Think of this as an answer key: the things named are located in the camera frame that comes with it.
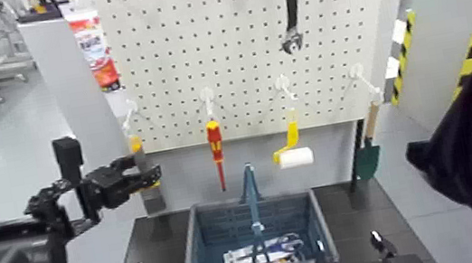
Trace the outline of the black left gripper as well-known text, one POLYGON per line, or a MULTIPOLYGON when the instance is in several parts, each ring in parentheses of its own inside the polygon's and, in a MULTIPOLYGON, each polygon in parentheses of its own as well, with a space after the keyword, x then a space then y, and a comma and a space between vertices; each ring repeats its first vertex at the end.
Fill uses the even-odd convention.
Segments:
POLYGON ((83 218, 93 224, 101 221, 100 209, 116 209, 142 189, 152 187, 162 177, 159 164, 141 173, 126 174, 135 168, 136 155, 125 155, 86 174, 76 186, 83 218))

